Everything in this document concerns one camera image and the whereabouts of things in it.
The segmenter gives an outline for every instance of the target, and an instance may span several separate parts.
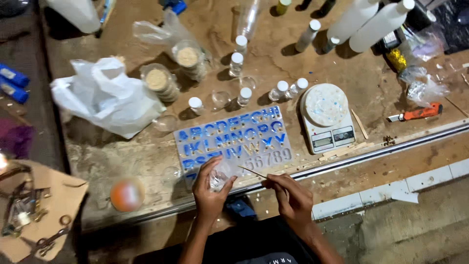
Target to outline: wooden workbench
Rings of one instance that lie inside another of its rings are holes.
[[[326,29],[350,2],[351,0],[339,1],[325,18],[319,19],[322,27],[314,41],[315,47],[323,45]],[[270,6],[275,3],[275,0],[271,0]],[[72,76],[74,71],[69,63],[72,59],[95,62],[103,57],[122,56],[125,58],[128,75],[134,78],[139,78],[140,66],[161,63],[175,72],[182,84],[182,93],[178,101],[168,104],[165,113],[181,119],[180,129],[273,105],[268,101],[266,93],[280,80],[293,83],[298,78],[306,78],[310,85],[331,83],[340,87],[347,95],[349,107],[360,117],[370,136],[367,142],[376,144],[374,148],[365,151],[382,148],[380,143],[385,135],[404,138],[465,117],[444,101],[442,115],[405,123],[387,122],[386,117],[416,107],[406,99],[406,87],[398,82],[396,73],[387,65],[383,56],[374,55],[370,49],[362,54],[355,54],[348,48],[347,43],[338,46],[329,54],[318,54],[314,47],[301,54],[295,54],[294,43],[308,26],[311,13],[320,7],[322,1],[313,0],[308,9],[301,12],[295,11],[297,4],[299,2],[294,2],[283,16],[273,16],[269,13],[269,8],[261,15],[256,34],[248,44],[248,54],[243,66],[243,75],[253,77],[257,88],[253,91],[250,104],[243,109],[224,109],[195,118],[189,116],[187,110],[190,97],[197,96],[206,101],[213,90],[229,91],[233,98],[238,95],[238,80],[229,80],[227,75],[229,55],[235,48],[232,40],[236,26],[233,26],[233,22],[237,21],[238,15],[236,8],[233,8],[236,6],[234,1],[189,2],[187,10],[179,16],[181,23],[213,55],[209,73],[200,84],[178,74],[177,64],[163,53],[164,47],[143,43],[132,35],[134,21],[149,21],[155,25],[162,22],[162,7],[155,0],[117,1],[100,39],[94,35],[57,37],[57,34],[51,34],[54,29],[50,26],[54,24],[46,17],[46,46],[52,77]],[[433,70],[437,63],[445,65],[449,62],[461,65],[468,62],[464,61],[468,57],[469,51],[442,56],[431,61],[427,67]],[[469,90],[465,87],[463,79],[455,78],[451,88],[453,92],[449,97],[461,108],[469,109]],[[294,153],[299,155],[295,155],[291,163],[276,167],[273,171],[293,173],[330,162],[317,162],[320,155],[310,153],[303,122],[298,115],[297,102],[298,98],[281,102],[279,106],[291,147]],[[357,140],[363,142],[358,124],[354,118],[352,120]],[[71,172],[90,181],[90,195],[82,216],[84,229],[119,223],[193,199],[183,180],[168,179],[161,174],[168,166],[180,167],[172,134],[162,135],[149,125],[131,140],[125,140],[76,117],[70,121],[63,118],[62,121]],[[135,212],[117,212],[107,200],[112,183],[125,176],[138,177],[146,187],[144,204]],[[234,188],[251,185],[259,180],[246,176],[238,179]],[[374,181],[356,181],[353,189],[358,192],[389,181],[390,178],[381,175]],[[341,181],[338,184],[340,186],[337,186],[337,191],[324,193],[320,200],[327,201],[348,195],[349,192],[342,193],[340,190],[347,188],[350,183]]]

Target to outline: metal pipe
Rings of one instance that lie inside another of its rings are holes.
[[[375,150],[375,151],[372,151],[372,152],[369,152],[369,153],[361,154],[361,155],[358,155],[358,156],[355,156],[355,157],[351,157],[351,158],[348,158],[348,159],[345,159],[345,160],[337,161],[337,162],[334,162],[334,163],[329,163],[329,164],[326,164],[326,165],[321,166],[321,167],[316,167],[316,168],[312,168],[312,169],[309,169],[309,170],[297,172],[297,173],[292,174],[291,177],[294,178],[294,179],[298,179],[298,178],[301,178],[301,177],[310,176],[312,174],[316,174],[316,173],[320,173],[320,172],[323,172],[323,171],[339,168],[341,166],[349,165],[349,164],[360,162],[360,161],[363,161],[363,160],[367,160],[367,159],[371,159],[371,158],[377,158],[377,157],[380,157],[380,156],[383,156],[383,155],[386,155],[386,154],[389,154],[389,153],[392,153],[392,152],[395,152],[395,151],[409,149],[411,147],[415,147],[415,146],[420,145],[420,144],[428,143],[428,142],[431,142],[431,141],[434,141],[434,140],[439,140],[439,139],[442,139],[444,137],[451,136],[451,135],[454,135],[456,133],[465,132],[465,131],[468,131],[468,130],[469,130],[469,124],[463,124],[463,125],[460,125],[460,126],[457,126],[457,127],[442,130],[442,131],[434,133],[434,134],[423,136],[423,137],[420,137],[420,138],[417,138],[417,139],[414,139],[414,140],[409,140],[409,141],[406,141],[406,142],[403,142],[403,143],[392,145],[392,146],[389,146],[389,147],[386,147],[386,148],[381,148],[381,149],[378,149],[378,150]],[[260,183],[257,183],[257,184],[253,184],[253,185],[250,185],[250,186],[245,186],[245,187],[242,187],[242,188],[239,188],[239,189],[236,189],[236,190],[232,190],[229,193],[229,196],[236,197],[236,196],[243,195],[246,192],[258,190],[258,189],[261,189],[261,188],[263,188],[263,186]],[[143,222],[143,221],[147,221],[147,220],[152,220],[152,219],[155,219],[155,218],[171,215],[171,214],[174,214],[174,213],[180,213],[180,212],[183,212],[183,211],[194,209],[195,205],[196,205],[196,202],[194,200],[191,200],[191,201],[184,202],[184,203],[181,203],[181,204],[178,204],[178,205],[174,205],[174,206],[171,206],[169,208],[159,210],[159,211],[156,211],[156,212],[153,212],[153,213],[149,213],[149,214],[129,218],[129,219],[127,219],[127,220],[125,220],[121,223],[116,223],[116,224],[111,225],[111,226],[120,225],[120,224],[135,224],[135,223],[139,223],[139,222]]]

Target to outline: scale platform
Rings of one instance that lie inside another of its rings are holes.
[[[355,142],[355,130],[345,93],[332,84],[309,88],[300,102],[311,150],[314,154]]]

